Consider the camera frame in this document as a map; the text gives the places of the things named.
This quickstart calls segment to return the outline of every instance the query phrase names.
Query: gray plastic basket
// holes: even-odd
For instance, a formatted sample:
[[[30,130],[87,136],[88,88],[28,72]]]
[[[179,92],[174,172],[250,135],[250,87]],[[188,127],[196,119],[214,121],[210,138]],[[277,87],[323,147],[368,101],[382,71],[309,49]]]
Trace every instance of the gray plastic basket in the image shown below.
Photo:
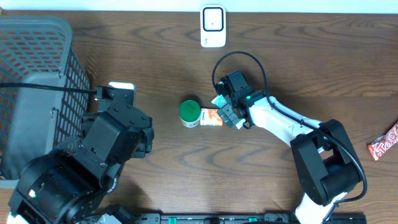
[[[0,16],[0,82],[90,89],[72,49],[70,25],[48,16]],[[0,89],[1,175],[18,179],[31,159],[79,134],[88,100],[81,93]]]

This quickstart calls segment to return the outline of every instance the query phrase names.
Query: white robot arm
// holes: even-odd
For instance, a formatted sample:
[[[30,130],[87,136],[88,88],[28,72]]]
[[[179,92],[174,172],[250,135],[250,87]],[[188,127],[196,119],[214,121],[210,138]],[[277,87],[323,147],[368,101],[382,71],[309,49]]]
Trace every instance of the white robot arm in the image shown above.
[[[260,65],[265,90],[254,91],[239,70],[215,84],[217,66],[231,54],[248,55]],[[294,211],[300,223],[321,224],[329,219],[338,203],[357,200],[366,193],[363,168],[343,125],[336,120],[322,123],[306,118],[279,103],[269,95],[265,71],[255,57],[246,52],[225,55],[213,70],[213,84],[218,96],[212,103],[220,108],[218,114],[227,126],[264,128],[292,148],[305,191],[302,203]],[[319,153],[325,150],[333,150],[333,155],[323,160]],[[364,182],[362,194],[342,199],[360,181]]]

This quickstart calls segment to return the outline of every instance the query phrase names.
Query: wood grain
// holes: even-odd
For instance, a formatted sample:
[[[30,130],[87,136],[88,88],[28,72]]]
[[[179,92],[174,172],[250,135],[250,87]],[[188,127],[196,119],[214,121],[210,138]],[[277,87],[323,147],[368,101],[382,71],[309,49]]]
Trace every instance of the wood grain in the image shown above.
[[[73,46],[92,85],[133,82],[136,105],[154,119],[153,153],[131,159],[115,193],[120,203],[165,213],[293,210],[303,194],[290,149],[259,128],[184,128],[180,102],[211,107],[211,71],[234,50],[254,54],[273,95],[311,118],[342,122],[368,177],[368,194],[338,212],[364,212],[368,223],[397,223],[398,149],[373,161],[366,145],[397,119],[398,17],[361,14],[228,13],[227,44],[200,46],[199,13],[5,11],[53,15],[73,29]],[[263,88],[257,65],[232,56],[218,79],[242,70]],[[350,193],[360,193],[361,186]],[[10,190],[0,190],[0,218]]]

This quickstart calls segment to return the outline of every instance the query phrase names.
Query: red wrapper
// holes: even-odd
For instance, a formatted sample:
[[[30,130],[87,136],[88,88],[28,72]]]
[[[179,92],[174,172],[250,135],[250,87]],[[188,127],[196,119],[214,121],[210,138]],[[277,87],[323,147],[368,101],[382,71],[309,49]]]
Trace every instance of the red wrapper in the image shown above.
[[[398,141],[398,123],[395,124],[386,135],[376,139],[372,144],[368,145],[369,152],[373,159],[377,161]]]

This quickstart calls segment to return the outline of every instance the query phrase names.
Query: black cable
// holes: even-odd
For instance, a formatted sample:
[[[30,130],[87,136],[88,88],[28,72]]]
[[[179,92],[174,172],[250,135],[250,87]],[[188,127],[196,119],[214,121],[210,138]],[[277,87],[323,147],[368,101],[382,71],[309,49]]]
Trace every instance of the black cable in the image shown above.
[[[358,173],[359,173],[359,177],[361,178],[361,180],[362,180],[362,182],[363,182],[363,189],[362,189],[362,192],[361,192],[358,196],[356,196],[356,197],[347,198],[347,199],[340,199],[340,200],[335,201],[335,202],[333,203],[333,207],[332,207],[331,210],[330,210],[330,213],[329,213],[326,217],[328,218],[328,217],[333,213],[333,210],[334,210],[336,207],[338,207],[338,204],[339,204],[339,203],[353,202],[353,201],[356,201],[356,200],[359,200],[359,199],[363,198],[363,197],[366,195],[366,192],[368,191],[368,181],[366,180],[366,176],[365,176],[364,170],[359,166],[357,160],[353,157],[353,155],[352,155],[351,153],[349,153],[349,152],[347,151],[346,147],[345,147],[339,140],[337,140],[336,138],[330,136],[329,134],[327,134],[326,132],[322,131],[321,129],[316,128],[316,127],[313,127],[313,126],[307,124],[306,122],[304,122],[304,120],[302,120],[302,119],[301,119],[301,120],[300,120],[300,119],[297,119],[297,118],[295,118],[295,117],[293,117],[293,116],[291,116],[291,115],[285,113],[284,111],[282,111],[281,109],[279,109],[279,108],[275,105],[275,103],[271,102],[270,94],[269,94],[269,90],[268,90],[268,83],[267,83],[266,71],[264,70],[264,67],[262,66],[261,62],[258,61],[258,59],[257,59],[255,56],[253,56],[253,55],[251,55],[251,54],[249,54],[249,53],[247,53],[247,52],[235,51],[235,52],[230,52],[230,53],[224,55],[223,57],[221,57],[221,58],[218,60],[218,62],[216,63],[216,65],[215,65],[215,67],[214,67],[214,69],[213,69],[212,76],[211,76],[212,81],[213,81],[213,86],[214,86],[215,90],[216,90],[216,83],[215,83],[215,73],[216,73],[216,69],[217,69],[218,65],[219,65],[226,57],[228,57],[228,56],[230,56],[230,55],[232,55],[232,54],[244,54],[244,55],[247,55],[247,56],[251,57],[253,60],[255,60],[255,61],[257,62],[257,64],[260,66],[261,72],[262,72],[262,76],[263,76],[263,78],[264,78],[264,85],[265,85],[265,91],[266,91],[266,98],[267,98],[268,103],[271,105],[271,108],[272,108],[272,109],[275,109],[276,111],[278,111],[278,112],[281,113],[282,115],[284,115],[284,116],[286,116],[286,117],[288,117],[288,118],[290,118],[290,119],[292,119],[292,120],[294,120],[294,121],[300,123],[301,125],[304,125],[304,126],[310,128],[310,129],[314,130],[316,133],[320,134],[320,135],[323,136],[324,138],[327,138],[329,141],[331,141],[333,144],[335,144],[337,147],[339,147],[339,148],[340,148],[340,149],[353,161],[353,164],[354,164],[355,168],[357,169],[357,171],[358,171]]]
[[[31,83],[0,83],[0,88],[36,88],[42,90],[54,90],[54,91],[66,91],[66,92],[75,92],[75,93],[87,93],[95,95],[97,91],[95,90],[82,90],[77,88],[66,88],[66,87],[58,87],[58,86],[48,86],[48,85],[39,85],[39,84],[31,84]]]

